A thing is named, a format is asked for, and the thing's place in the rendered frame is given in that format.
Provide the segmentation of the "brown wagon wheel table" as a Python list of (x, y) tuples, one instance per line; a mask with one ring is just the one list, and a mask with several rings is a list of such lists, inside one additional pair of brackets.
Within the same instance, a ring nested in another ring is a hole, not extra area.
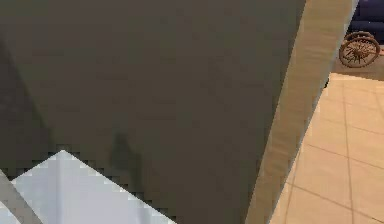
[(384, 48), (375, 37), (364, 31), (347, 34), (338, 51), (339, 61), (348, 68), (363, 68), (384, 56)]

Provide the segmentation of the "dark blue sofa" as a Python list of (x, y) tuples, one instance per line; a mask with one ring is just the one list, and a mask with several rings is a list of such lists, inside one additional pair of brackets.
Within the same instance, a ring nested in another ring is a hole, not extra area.
[(349, 31), (365, 31), (384, 45), (384, 0), (359, 0)]

